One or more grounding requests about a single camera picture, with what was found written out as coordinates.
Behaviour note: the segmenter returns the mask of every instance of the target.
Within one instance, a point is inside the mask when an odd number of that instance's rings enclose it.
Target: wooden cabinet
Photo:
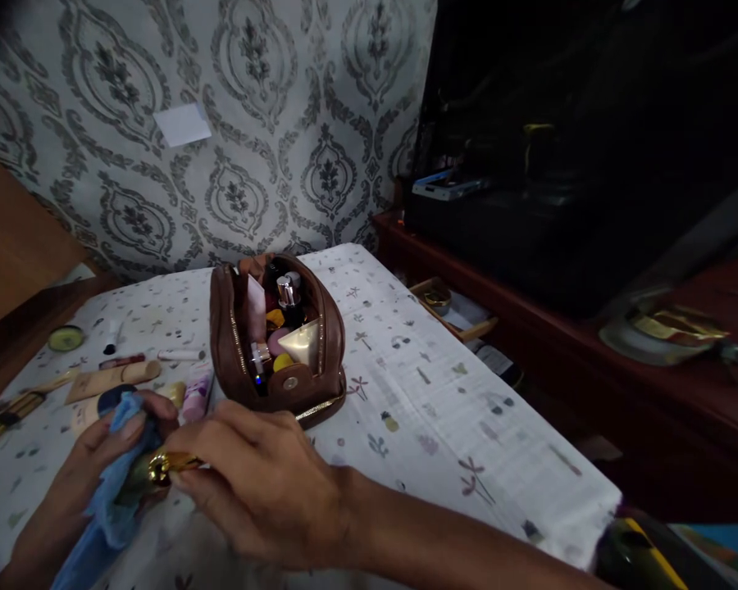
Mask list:
[[[0,165],[0,319],[87,254]]]

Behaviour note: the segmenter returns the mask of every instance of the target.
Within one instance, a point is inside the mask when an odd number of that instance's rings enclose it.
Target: hand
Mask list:
[[[178,411],[166,397],[143,390],[145,412],[158,418],[162,438],[178,427]],[[147,414],[140,412],[118,432],[110,433],[112,413],[91,424],[74,443],[47,495],[22,529],[11,562],[0,574],[0,588],[49,588],[89,517],[85,509],[101,482],[101,473],[139,440]]]
[[[350,522],[343,488],[352,470],[329,467],[289,412],[258,414],[223,401],[165,446],[210,464],[172,482],[241,555],[287,570],[342,563]]]

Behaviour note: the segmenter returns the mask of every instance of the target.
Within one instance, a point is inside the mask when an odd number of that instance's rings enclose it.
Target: table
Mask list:
[[[490,310],[499,323],[485,339],[621,449],[621,459],[599,468],[627,500],[665,522],[738,522],[738,386],[721,363],[706,357],[662,368],[627,359],[601,343],[599,325],[487,278],[398,218],[373,220],[380,261],[412,282],[439,276]],[[714,315],[738,342],[738,260],[670,298]]]
[[[585,568],[620,492],[421,306],[363,247],[302,256],[344,318],[348,399],[307,432],[332,465],[353,465],[401,492],[447,506]],[[104,359],[105,321],[124,317],[118,352],[208,351],[210,269],[160,276],[91,299],[72,323],[88,334],[66,354],[39,351],[5,396],[70,365]],[[165,364],[150,385],[185,379]],[[0,438],[0,569],[74,442],[68,386]],[[218,383],[212,402],[224,397]],[[236,557],[176,490],[97,588],[397,588],[356,572],[284,574]]]

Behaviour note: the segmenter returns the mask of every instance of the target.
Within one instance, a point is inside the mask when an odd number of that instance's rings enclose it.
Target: pink bottle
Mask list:
[[[186,422],[201,420],[207,413],[212,381],[213,364],[210,361],[194,365],[189,370],[189,381],[183,398],[183,418]]]

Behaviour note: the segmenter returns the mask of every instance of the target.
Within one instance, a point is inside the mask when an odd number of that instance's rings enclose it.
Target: green lid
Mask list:
[[[61,326],[49,334],[47,344],[55,352],[68,352],[82,345],[84,335],[76,326]]]

